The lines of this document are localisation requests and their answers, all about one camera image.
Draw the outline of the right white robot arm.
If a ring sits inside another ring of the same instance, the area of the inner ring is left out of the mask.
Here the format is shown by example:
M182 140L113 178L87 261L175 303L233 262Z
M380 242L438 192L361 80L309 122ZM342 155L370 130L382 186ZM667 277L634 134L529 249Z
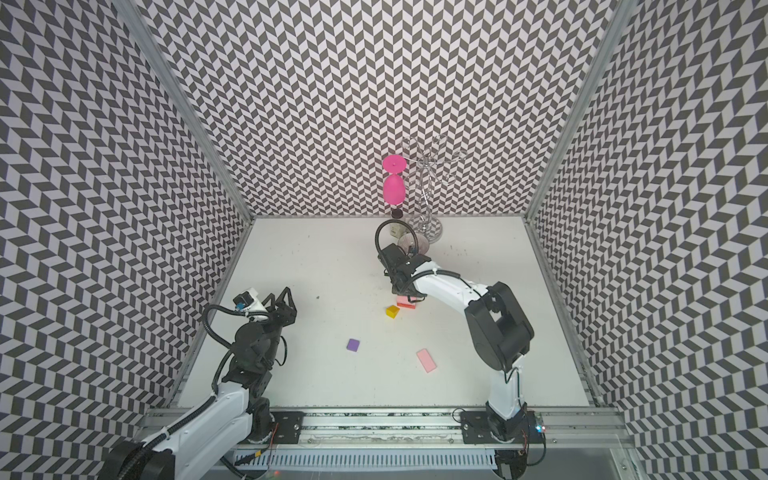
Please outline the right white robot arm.
M490 434L501 443L520 439L527 420L521 373L535 333L511 289L502 282L471 282L395 244L378 248L377 258L395 294L436 299L464 315L475 352L491 369L485 404Z

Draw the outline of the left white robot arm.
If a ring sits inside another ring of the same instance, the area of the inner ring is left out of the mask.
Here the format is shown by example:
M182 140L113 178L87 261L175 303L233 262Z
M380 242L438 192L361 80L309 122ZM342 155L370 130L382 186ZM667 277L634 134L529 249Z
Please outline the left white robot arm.
M204 308L200 322L225 353L214 371L211 393L198 406L142 441L123 441L108 453L100 479L200 479L242 441L268 445L278 423L265 391L286 348L283 329L295 323L291 290L263 300L255 290L238 294L232 309Z

